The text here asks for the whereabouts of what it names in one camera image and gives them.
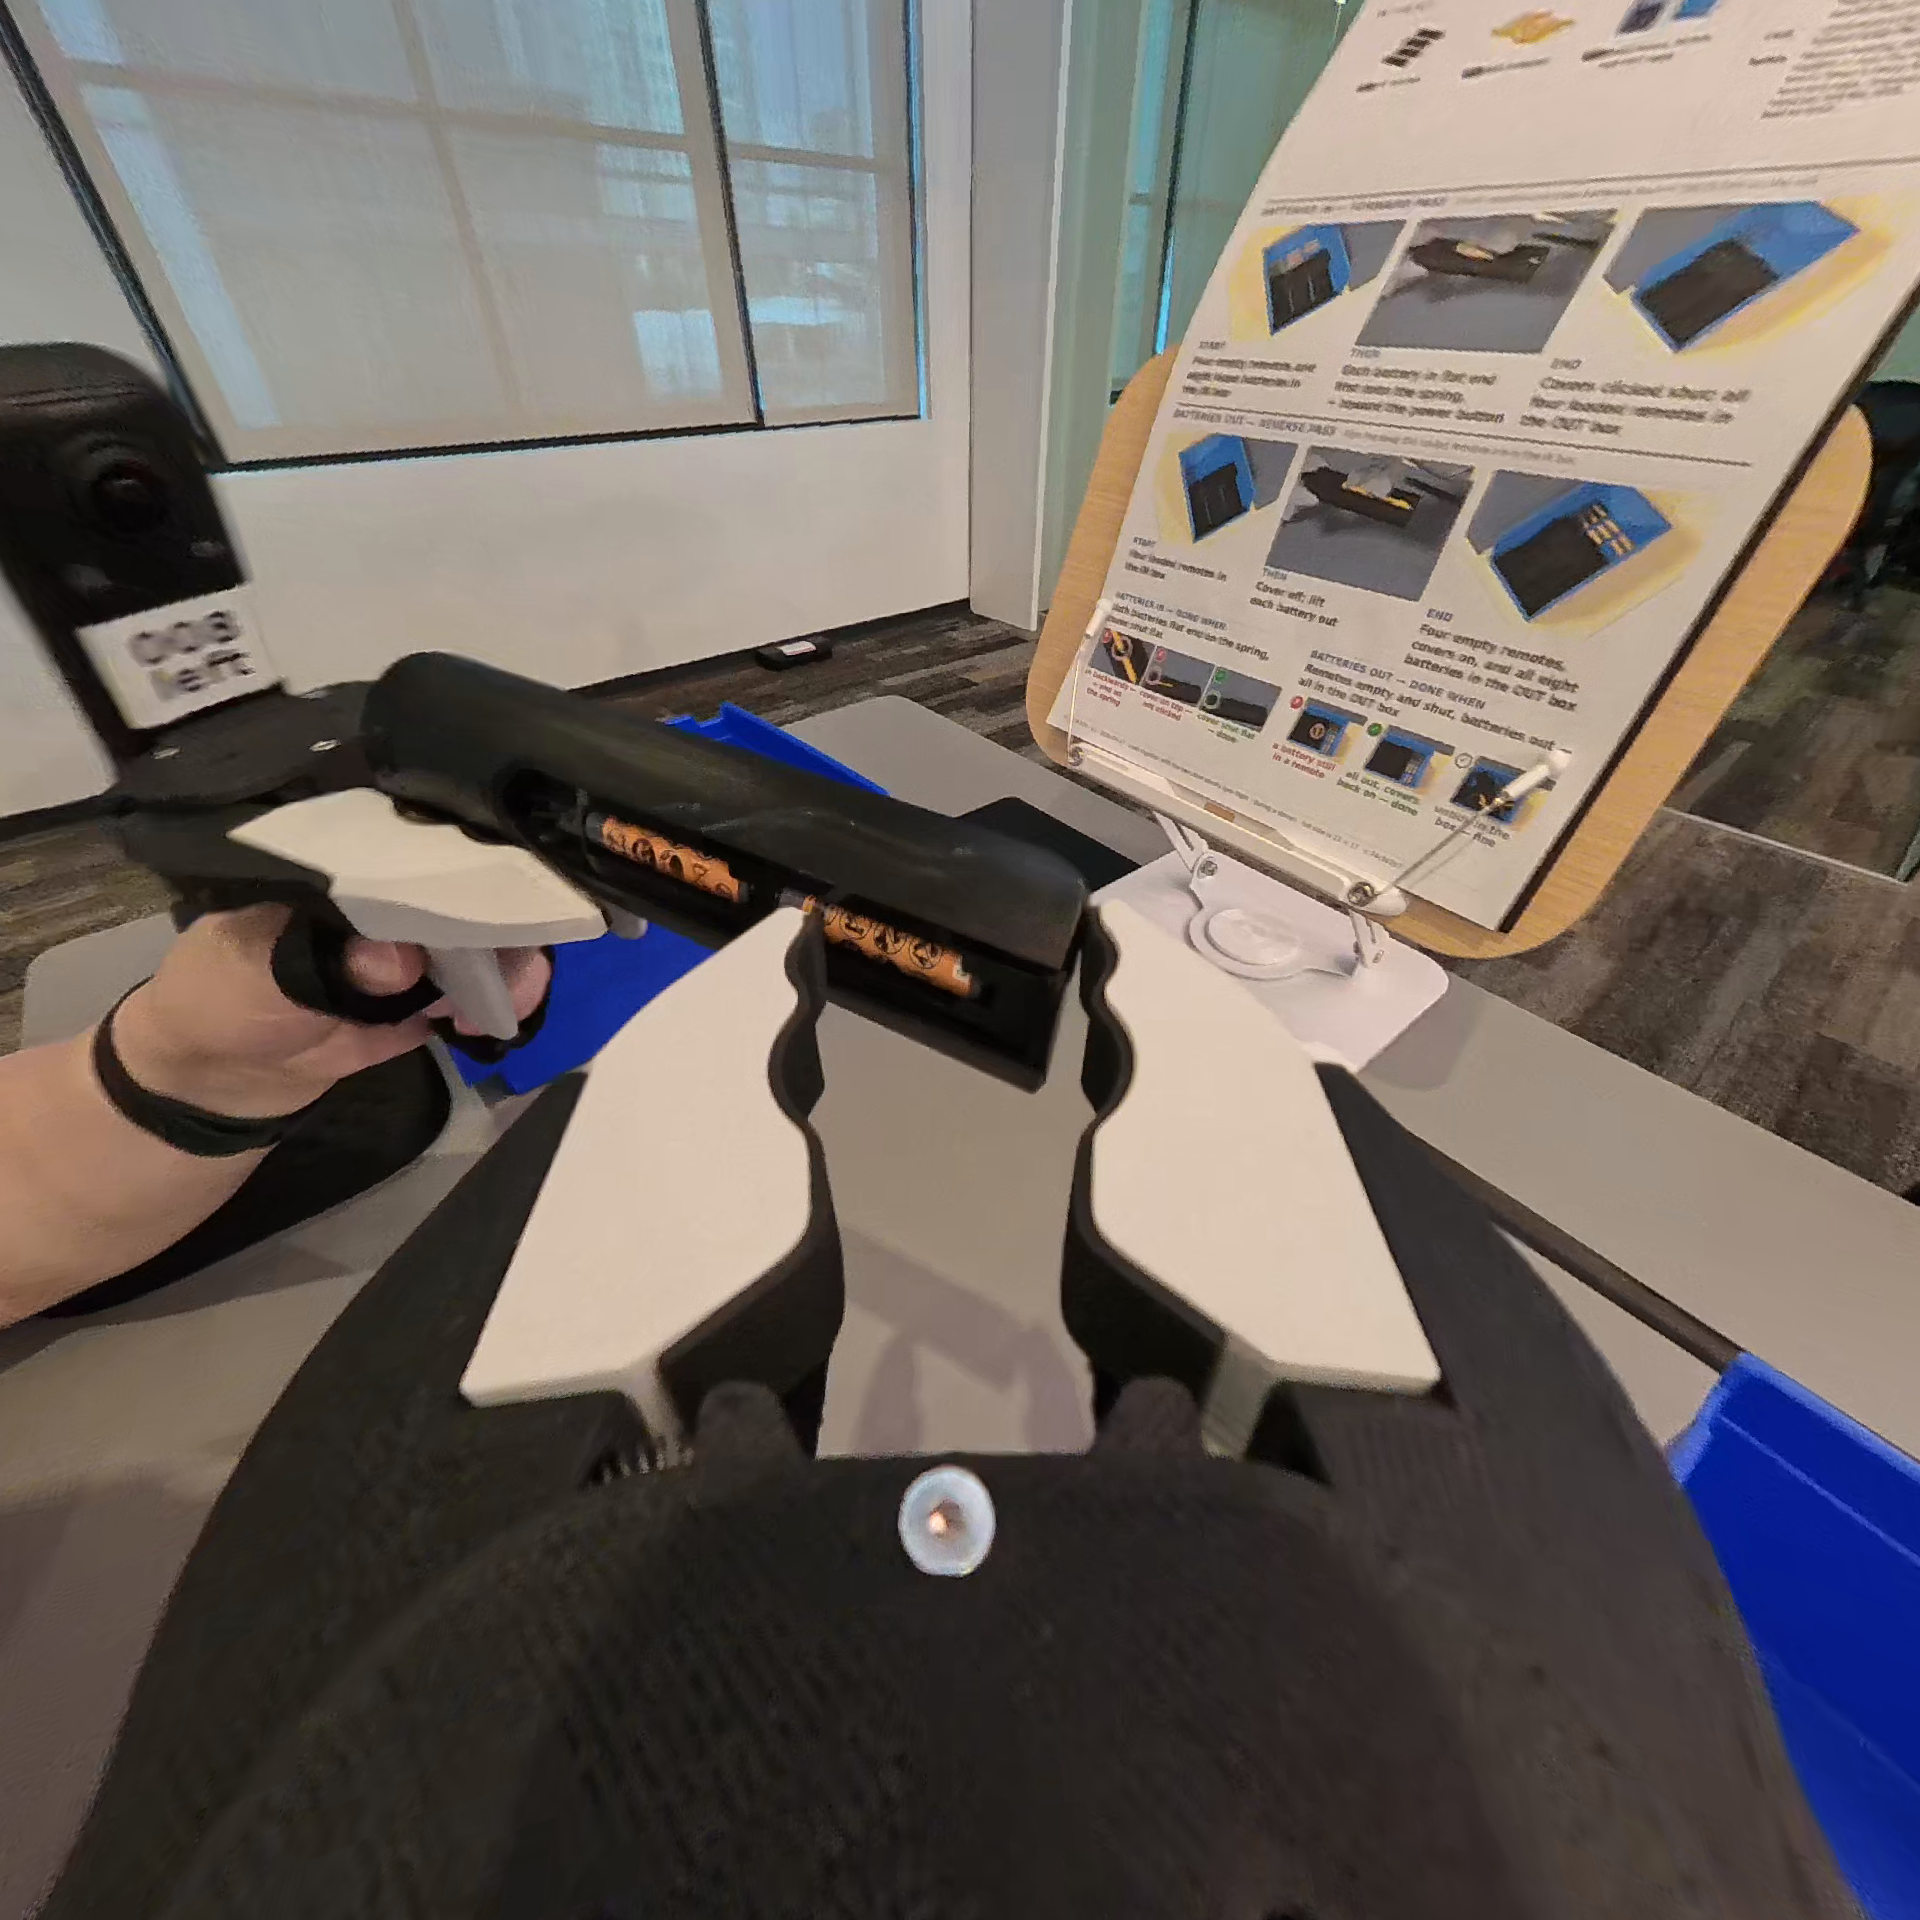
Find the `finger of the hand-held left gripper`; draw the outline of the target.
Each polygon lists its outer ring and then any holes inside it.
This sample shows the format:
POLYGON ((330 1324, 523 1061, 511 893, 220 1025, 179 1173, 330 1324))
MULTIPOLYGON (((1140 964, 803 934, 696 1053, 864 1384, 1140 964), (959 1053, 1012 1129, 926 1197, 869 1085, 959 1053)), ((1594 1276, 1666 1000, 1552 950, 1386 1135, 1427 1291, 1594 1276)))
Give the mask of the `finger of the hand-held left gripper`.
POLYGON ((613 928, 603 907, 534 850, 405 816, 370 788, 279 803, 227 835, 319 875, 346 922, 378 941, 545 946, 613 928))

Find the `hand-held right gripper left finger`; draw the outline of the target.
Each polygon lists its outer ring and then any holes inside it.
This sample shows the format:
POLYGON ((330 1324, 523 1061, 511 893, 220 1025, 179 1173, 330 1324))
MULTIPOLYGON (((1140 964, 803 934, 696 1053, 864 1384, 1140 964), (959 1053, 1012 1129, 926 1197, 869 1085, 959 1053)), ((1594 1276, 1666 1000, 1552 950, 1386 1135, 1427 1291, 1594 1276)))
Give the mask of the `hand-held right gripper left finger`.
POLYGON ((619 1395, 655 1457, 757 1386, 816 1457, 846 1312, 821 918, 775 909, 592 1063, 462 1376, 477 1409, 619 1395))

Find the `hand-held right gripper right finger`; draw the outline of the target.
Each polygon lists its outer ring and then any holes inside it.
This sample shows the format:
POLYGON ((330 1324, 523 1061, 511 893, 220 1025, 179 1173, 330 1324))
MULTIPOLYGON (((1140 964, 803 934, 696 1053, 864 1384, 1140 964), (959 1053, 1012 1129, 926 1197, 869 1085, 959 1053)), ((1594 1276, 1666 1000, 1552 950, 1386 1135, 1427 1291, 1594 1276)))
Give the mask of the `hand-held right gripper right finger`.
POLYGON ((1180 1386, 1228 1457, 1311 1457, 1307 1388, 1444 1381, 1324 1063, 1140 909, 1094 909, 1060 1297, 1099 1425, 1180 1386))

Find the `black remote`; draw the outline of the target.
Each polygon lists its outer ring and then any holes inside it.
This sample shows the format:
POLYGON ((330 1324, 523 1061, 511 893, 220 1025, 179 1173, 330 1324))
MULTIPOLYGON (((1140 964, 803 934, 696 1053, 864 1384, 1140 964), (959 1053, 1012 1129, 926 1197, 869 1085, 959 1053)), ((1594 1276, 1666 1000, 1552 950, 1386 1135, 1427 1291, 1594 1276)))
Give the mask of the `black remote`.
POLYGON ((980 978, 972 1000, 824 939, 829 996, 1012 1085, 1044 1084, 1089 905, 1060 852, 440 652, 374 683, 362 737, 396 802, 534 850, 602 905, 712 950, 804 895, 959 947, 980 978), (751 899, 713 899, 598 850, 587 811, 724 854, 751 899))

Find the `orange black battery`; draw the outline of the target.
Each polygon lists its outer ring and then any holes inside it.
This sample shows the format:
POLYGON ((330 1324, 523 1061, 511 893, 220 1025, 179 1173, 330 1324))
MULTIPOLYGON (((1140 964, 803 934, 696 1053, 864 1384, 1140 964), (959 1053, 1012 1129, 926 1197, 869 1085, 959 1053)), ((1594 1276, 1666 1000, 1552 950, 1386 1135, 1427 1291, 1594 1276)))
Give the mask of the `orange black battery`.
POLYGON ((829 946, 864 963, 885 966, 923 989, 972 1000, 980 996, 980 978, 963 952, 907 926, 885 922, 852 905, 817 895, 799 899, 799 907, 821 922, 829 946))
POLYGON ((686 884, 708 898, 729 903, 745 903, 751 899, 750 882, 715 850, 694 847, 661 833, 655 828, 603 811, 587 811, 582 832, 598 850, 686 884))

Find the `person's left hand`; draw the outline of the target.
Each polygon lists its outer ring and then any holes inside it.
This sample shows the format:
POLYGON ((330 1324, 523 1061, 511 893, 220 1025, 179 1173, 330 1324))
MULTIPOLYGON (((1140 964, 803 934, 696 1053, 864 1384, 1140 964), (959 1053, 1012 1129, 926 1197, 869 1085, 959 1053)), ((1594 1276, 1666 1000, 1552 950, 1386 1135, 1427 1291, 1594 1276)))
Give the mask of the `person's left hand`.
POLYGON ((146 1087, 230 1115, 277 1115, 423 1045, 459 1014, 415 944, 374 941, 286 903, 193 921, 115 1036, 146 1087))

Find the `large glass window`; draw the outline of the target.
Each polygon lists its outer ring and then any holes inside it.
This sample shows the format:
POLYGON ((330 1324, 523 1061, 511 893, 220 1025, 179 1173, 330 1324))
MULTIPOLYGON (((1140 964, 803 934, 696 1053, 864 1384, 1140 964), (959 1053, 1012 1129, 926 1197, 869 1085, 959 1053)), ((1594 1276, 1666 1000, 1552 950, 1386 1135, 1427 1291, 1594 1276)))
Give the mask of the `large glass window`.
POLYGON ((923 411, 910 4, 28 1, 225 468, 923 411))

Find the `instruction sheet on stand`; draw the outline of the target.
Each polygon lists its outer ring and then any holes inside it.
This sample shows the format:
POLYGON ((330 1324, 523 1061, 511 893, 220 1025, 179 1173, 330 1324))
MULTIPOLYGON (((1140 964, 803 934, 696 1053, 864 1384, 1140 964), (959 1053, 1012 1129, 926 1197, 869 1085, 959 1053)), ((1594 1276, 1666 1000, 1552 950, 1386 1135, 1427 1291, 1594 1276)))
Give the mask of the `instruction sheet on stand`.
POLYGON ((1916 4, 1363 4, 1117 409, 1031 723, 1362 1068, 1559 889, 1916 305, 1916 4))

